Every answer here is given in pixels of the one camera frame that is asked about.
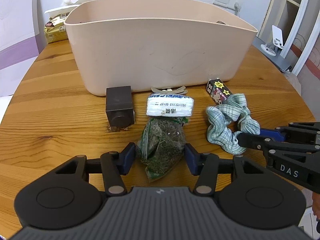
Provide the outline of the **green plaid scrunchie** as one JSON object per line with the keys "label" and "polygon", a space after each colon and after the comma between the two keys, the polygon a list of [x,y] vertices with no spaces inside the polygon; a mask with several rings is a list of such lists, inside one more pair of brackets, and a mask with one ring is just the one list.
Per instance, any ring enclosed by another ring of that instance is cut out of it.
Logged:
{"label": "green plaid scrunchie", "polygon": [[207,107],[206,114],[209,121],[207,140],[232,155],[246,151],[239,144],[239,134],[260,134],[260,125],[251,117],[246,97],[242,93],[232,94],[220,105]]}

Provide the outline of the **green dried herb bag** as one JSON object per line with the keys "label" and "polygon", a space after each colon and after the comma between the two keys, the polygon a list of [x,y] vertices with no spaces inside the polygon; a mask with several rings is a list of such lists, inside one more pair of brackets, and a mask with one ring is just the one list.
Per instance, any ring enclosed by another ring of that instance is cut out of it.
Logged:
{"label": "green dried herb bag", "polygon": [[137,158],[145,165],[150,182],[165,176],[182,158],[186,143],[186,117],[151,117],[136,146]]}

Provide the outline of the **blue white tissue pack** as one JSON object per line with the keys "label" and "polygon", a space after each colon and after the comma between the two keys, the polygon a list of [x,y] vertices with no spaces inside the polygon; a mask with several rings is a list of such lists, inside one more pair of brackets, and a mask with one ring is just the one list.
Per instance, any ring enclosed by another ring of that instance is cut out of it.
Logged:
{"label": "blue white tissue pack", "polygon": [[194,106],[193,98],[179,94],[157,94],[148,96],[146,115],[164,117],[189,117]]}

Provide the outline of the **black cartoon card box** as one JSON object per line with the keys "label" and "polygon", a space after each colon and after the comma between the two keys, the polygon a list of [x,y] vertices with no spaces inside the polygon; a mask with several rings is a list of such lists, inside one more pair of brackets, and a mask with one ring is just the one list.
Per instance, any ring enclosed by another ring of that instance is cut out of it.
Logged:
{"label": "black cartoon card box", "polygon": [[220,79],[209,79],[206,91],[217,105],[223,104],[233,94]]}

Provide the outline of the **beige hair clip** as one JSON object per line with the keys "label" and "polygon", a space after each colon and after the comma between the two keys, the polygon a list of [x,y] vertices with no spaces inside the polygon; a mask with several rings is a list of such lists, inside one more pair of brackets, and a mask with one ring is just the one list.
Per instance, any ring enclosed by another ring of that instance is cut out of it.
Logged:
{"label": "beige hair clip", "polygon": [[151,87],[151,91],[156,94],[178,94],[178,95],[185,95],[188,92],[185,86],[182,86],[179,88],[164,88],[164,89]]}

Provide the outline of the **dark brown cube box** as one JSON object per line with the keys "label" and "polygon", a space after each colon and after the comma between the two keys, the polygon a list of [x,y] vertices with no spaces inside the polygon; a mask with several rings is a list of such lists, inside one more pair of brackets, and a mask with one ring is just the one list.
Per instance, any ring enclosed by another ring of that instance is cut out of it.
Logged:
{"label": "dark brown cube box", "polygon": [[111,127],[126,128],[135,123],[131,86],[106,89],[106,115]]}

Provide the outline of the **white phone stand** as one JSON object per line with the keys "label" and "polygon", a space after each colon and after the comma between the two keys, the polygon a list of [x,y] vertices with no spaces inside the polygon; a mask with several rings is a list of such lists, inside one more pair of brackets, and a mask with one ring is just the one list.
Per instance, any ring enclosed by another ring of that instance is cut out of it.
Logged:
{"label": "white phone stand", "polygon": [[260,48],[270,56],[276,56],[278,49],[284,48],[283,33],[280,28],[272,25],[272,41],[270,43],[261,44]]}

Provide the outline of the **white bookshelf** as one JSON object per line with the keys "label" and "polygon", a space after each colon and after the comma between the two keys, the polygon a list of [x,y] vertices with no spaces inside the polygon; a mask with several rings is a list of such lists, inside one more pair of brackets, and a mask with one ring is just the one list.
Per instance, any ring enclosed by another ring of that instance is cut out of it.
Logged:
{"label": "white bookshelf", "polygon": [[265,43],[272,41],[272,25],[283,33],[280,56],[289,62],[288,71],[298,75],[319,37],[319,0],[271,0],[258,34]]}

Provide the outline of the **beige plastic storage bin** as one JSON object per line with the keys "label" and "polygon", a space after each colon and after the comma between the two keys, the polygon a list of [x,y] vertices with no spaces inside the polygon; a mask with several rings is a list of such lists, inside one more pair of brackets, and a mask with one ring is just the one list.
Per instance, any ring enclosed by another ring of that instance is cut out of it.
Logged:
{"label": "beige plastic storage bin", "polygon": [[76,7],[66,33],[86,89],[135,92],[232,79],[257,29],[194,0],[94,0]]}

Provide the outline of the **gold snack bag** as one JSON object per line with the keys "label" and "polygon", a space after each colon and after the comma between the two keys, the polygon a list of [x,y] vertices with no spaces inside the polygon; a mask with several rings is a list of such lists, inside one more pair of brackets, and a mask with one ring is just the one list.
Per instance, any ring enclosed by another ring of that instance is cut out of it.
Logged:
{"label": "gold snack bag", "polygon": [[58,14],[51,17],[44,26],[44,35],[47,43],[67,40],[68,36],[65,28],[67,14]]}

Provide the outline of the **white snack package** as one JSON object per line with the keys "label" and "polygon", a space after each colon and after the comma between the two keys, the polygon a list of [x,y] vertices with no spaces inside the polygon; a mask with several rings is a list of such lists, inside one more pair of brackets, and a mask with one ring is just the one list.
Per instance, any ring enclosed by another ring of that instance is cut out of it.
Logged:
{"label": "white snack package", "polygon": [[47,14],[49,18],[54,18],[57,15],[70,13],[76,7],[78,7],[78,5],[61,6],[61,7],[58,7],[58,8],[46,10],[44,13]]}

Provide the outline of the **white wall socket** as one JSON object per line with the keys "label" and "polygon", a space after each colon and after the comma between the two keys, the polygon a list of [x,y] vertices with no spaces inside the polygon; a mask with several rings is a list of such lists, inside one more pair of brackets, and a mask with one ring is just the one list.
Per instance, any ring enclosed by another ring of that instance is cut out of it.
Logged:
{"label": "white wall socket", "polygon": [[234,11],[240,11],[242,6],[242,0],[229,0],[227,8]]}

